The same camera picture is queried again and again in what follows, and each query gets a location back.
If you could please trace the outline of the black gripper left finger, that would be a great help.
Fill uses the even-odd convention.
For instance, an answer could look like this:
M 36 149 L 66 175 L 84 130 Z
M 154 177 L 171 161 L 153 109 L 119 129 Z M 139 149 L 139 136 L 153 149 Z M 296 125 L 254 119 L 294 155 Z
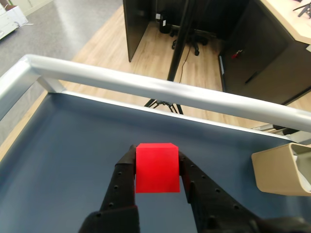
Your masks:
M 80 233 L 139 233 L 135 202 L 136 146 L 115 164 L 112 178 L 98 211 L 89 214 Z

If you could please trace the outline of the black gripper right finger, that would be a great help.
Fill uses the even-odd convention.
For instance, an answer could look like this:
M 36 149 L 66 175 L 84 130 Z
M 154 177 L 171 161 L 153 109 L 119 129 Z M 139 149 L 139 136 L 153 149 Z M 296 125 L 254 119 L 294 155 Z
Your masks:
M 259 233 L 255 214 L 247 210 L 198 165 L 179 152 L 179 175 L 199 233 Z

